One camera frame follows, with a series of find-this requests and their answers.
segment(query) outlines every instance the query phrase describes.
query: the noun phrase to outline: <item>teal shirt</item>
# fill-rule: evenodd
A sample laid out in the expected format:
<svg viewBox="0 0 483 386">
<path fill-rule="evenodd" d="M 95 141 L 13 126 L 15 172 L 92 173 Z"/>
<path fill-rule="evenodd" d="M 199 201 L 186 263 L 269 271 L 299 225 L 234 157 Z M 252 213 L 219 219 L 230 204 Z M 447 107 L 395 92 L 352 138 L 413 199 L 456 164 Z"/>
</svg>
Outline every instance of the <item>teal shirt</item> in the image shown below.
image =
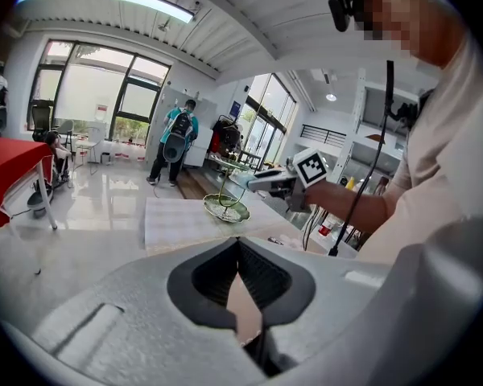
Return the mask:
<svg viewBox="0 0 483 386">
<path fill-rule="evenodd" d="M 199 134 L 199 121 L 195 117 L 195 115 L 193 114 L 193 112 L 190 112 L 189 110 L 186 110 L 186 109 L 182 109 L 181 110 L 180 108 L 176 107 L 175 109 L 173 109 L 171 112 L 168 112 L 168 114 L 167 114 L 167 117 L 168 117 L 169 120 L 168 120 L 168 123 L 167 123 L 167 127 L 165 127 L 165 129 L 164 129 L 163 136 L 161 136 L 161 140 L 160 141 L 162 143 L 166 143 L 167 142 L 168 136 L 170 135 L 170 126 L 171 126 L 171 123 L 183 111 L 185 111 L 186 113 L 188 113 L 190 115 L 190 117 L 192 118 L 193 131 L 198 136 L 198 134 Z M 188 147 L 188 142 L 189 142 L 189 140 L 186 139 L 186 147 Z"/>
</svg>

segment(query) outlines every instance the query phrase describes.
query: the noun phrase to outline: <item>man's hand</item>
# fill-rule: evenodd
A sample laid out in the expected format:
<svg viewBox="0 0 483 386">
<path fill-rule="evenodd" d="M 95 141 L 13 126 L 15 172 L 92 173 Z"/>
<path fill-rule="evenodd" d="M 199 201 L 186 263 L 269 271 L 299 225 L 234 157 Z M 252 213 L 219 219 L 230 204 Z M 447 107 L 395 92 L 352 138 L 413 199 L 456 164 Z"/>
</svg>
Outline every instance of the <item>man's hand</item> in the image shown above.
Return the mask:
<svg viewBox="0 0 483 386">
<path fill-rule="evenodd" d="M 391 183 L 383 196 L 361 195 L 354 210 L 351 224 L 363 232 L 375 232 L 395 211 L 395 205 L 404 189 Z M 340 219 L 345 220 L 356 193 L 345 187 L 320 181 L 306 189 L 306 204 L 321 206 Z"/>
</svg>

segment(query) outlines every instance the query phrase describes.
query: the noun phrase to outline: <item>red tablecloth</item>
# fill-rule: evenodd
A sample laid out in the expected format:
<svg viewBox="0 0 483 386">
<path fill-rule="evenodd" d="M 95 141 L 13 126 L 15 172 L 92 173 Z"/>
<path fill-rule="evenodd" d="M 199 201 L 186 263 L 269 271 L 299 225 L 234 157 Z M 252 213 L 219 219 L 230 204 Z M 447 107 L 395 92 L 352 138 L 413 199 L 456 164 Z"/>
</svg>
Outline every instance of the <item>red tablecloth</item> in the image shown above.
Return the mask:
<svg viewBox="0 0 483 386">
<path fill-rule="evenodd" d="M 0 227 L 9 223 L 9 216 L 2 211 L 9 187 L 35 169 L 42 159 L 45 179 L 52 183 L 52 156 L 45 143 L 0 138 Z"/>
</svg>

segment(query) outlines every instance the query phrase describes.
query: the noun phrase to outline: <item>window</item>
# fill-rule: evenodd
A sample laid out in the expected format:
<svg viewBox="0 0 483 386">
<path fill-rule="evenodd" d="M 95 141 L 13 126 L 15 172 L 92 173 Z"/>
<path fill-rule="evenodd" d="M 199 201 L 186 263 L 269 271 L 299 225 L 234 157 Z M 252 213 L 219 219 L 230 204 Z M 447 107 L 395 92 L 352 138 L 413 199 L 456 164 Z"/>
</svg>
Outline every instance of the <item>window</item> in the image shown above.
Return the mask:
<svg viewBox="0 0 483 386">
<path fill-rule="evenodd" d="M 138 57 L 134 61 L 129 77 L 156 84 L 161 87 L 167 73 L 168 66 Z"/>
<path fill-rule="evenodd" d="M 280 130 L 275 130 L 275 135 L 272 139 L 272 143 L 270 144 L 270 148 L 268 149 L 268 153 L 266 154 L 265 162 L 273 163 L 275 161 L 283 138 L 284 133 Z"/>
<path fill-rule="evenodd" d="M 57 89 L 60 86 L 64 67 L 72 47 L 73 43 L 67 42 L 50 41 L 47 43 L 31 89 L 31 98 L 29 99 L 27 109 L 27 129 L 34 129 L 31 110 L 37 101 L 49 101 L 51 118 L 53 117 L 53 109 L 57 100 Z"/>
<path fill-rule="evenodd" d="M 276 75 L 256 76 L 237 121 L 246 140 L 244 151 L 274 162 L 295 107 Z"/>
<path fill-rule="evenodd" d="M 78 45 L 64 72 L 55 117 L 94 121 L 100 107 L 105 110 L 103 121 L 108 133 L 114 106 L 133 58 L 120 51 Z"/>
<path fill-rule="evenodd" d="M 114 120 L 113 140 L 120 142 L 132 142 L 145 145 L 150 125 L 143 121 L 136 121 L 124 117 Z"/>
<path fill-rule="evenodd" d="M 281 114 L 283 114 L 287 98 L 288 93 L 284 90 L 281 83 L 277 81 L 275 76 L 272 75 L 268 87 L 266 88 L 265 96 L 262 100 L 262 106 L 267 112 L 271 113 L 272 116 L 279 120 Z"/>
<path fill-rule="evenodd" d="M 294 102 L 293 97 L 288 96 L 283 114 L 281 114 L 281 117 L 279 118 L 279 122 L 285 127 L 288 127 L 288 122 L 290 121 L 291 115 L 293 114 L 296 106 L 297 103 Z"/>
<path fill-rule="evenodd" d="M 128 84 L 119 111 L 148 118 L 156 95 L 157 92 L 149 88 Z"/>
<path fill-rule="evenodd" d="M 249 138 L 250 127 L 252 126 L 252 122 L 256 119 L 256 112 L 247 104 L 243 105 L 243 109 L 241 110 L 240 117 L 237 120 L 237 125 L 240 126 L 241 135 L 243 136 L 243 140 L 241 141 L 241 145 L 244 145 L 244 142 L 247 142 Z"/>
<path fill-rule="evenodd" d="M 50 101 L 52 104 L 50 118 L 52 118 L 54 109 L 53 102 L 56 100 L 57 86 L 59 85 L 59 80 L 62 74 L 62 70 L 50 70 L 43 68 L 38 70 L 35 83 L 33 85 L 29 111 L 31 110 L 31 107 L 36 104 L 36 101 Z M 28 129 L 34 129 L 34 120 L 32 120 L 32 116 L 29 116 Z"/>
<path fill-rule="evenodd" d="M 262 76 L 256 76 L 252 85 L 250 86 L 249 96 L 255 99 L 258 103 L 261 103 L 263 93 L 268 85 L 268 74 Z"/>
<path fill-rule="evenodd" d="M 72 51 L 73 43 L 66 42 L 48 42 L 43 58 L 41 59 L 42 64 L 58 64 L 64 66 L 66 60 Z"/>
<path fill-rule="evenodd" d="M 31 89 L 31 106 L 53 104 L 52 125 L 73 120 L 89 134 L 92 121 L 106 123 L 106 138 L 144 144 L 169 67 L 110 47 L 49 41 Z"/>
</svg>

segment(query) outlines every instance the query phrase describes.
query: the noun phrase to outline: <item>white floor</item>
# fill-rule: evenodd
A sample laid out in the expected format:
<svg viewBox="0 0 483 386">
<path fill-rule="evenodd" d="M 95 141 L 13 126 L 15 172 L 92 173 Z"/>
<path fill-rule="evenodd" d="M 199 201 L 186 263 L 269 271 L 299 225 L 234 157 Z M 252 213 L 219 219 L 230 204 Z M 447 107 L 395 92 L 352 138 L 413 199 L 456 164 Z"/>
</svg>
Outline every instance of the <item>white floor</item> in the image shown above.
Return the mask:
<svg viewBox="0 0 483 386">
<path fill-rule="evenodd" d="M 18 244 L 8 227 L 0 228 L 0 318 L 29 335 L 66 299 L 146 256 L 143 216 L 145 199 L 154 196 L 154 188 L 140 167 L 116 162 L 100 165 L 94 175 L 87 165 L 78 168 L 74 188 L 55 191 L 55 231 L 46 216 L 34 219 L 31 212 L 12 220 L 24 244 Z M 13 213 L 26 210 L 31 193 L 25 190 Z M 165 199 L 183 198 L 177 187 L 170 187 L 166 171 L 155 193 Z M 37 264 L 39 276 L 34 275 Z"/>
</svg>

